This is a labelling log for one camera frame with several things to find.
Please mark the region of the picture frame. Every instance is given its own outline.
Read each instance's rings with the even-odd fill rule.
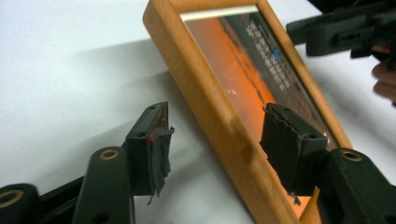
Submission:
[[[260,147],[260,139],[257,139],[261,136],[260,127],[263,123],[262,107],[265,104],[262,102],[276,102],[271,90],[266,89],[265,83],[256,85],[254,90],[249,87],[237,91],[227,89],[221,83],[214,64],[208,61],[204,47],[198,44],[192,28],[183,18],[183,15],[194,12],[246,6],[256,7],[257,13],[262,15],[280,47],[282,57],[288,60],[293,73],[300,80],[300,86],[328,128],[332,141],[338,147],[351,147],[318,84],[266,0],[150,0],[143,21],[254,220],[257,223],[319,223],[316,197],[303,198],[300,206],[294,205],[294,199],[283,190]],[[238,88],[244,80],[237,79],[229,84]],[[250,84],[261,83],[255,74],[249,80]],[[238,94],[239,97],[243,91],[258,91],[264,100],[257,104],[251,103],[252,106],[245,105],[246,102],[254,102],[254,97],[250,98],[247,93],[241,98],[233,96]]]

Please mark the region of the framed picture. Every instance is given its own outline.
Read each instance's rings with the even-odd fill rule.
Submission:
[[[351,146],[267,1],[150,0],[144,23],[255,221],[318,218],[314,199],[294,204],[268,163],[262,108],[285,105],[329,148]]]

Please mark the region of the human hand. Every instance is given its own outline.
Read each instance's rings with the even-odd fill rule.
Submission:
[[[389,53],[389,47],[375,46],[373,50]],[[396,102],[396,71],[388,71],[387,68],[387,61],[374,67],[372,71],[373,76],[378,78],[378,81],[374,85],[374,92],[380,96],[389,98],[392,102]]]

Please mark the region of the white surface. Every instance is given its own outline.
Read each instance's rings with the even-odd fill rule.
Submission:
[[[168,101],[172,173],[159,199],[136,198],[137,223],[252,223],[142,22],[141,1],[0,3],[0,186],[41,193],[120,146],[142,111]],[[286,24],[318,12],[271,0]],[[304,47],[298,47],[304,55]],[[396,184],[396,110],[372,92],[373,58],[304,58],[354,148]]]

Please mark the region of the wooden frame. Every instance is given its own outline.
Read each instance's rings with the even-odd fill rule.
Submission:
[[[245,5],[257,6],[268,22],[337,144],[351,147],[318,85],[266,0],[150,0],[144,23],[255,221],[297,223],[300,219],[303,223],[319,223],[314,200],[305,200],[300,209],[292,206],[291,197],[280,185],[266,155],[250,136],[229,96],[180,18],[183,12]]]

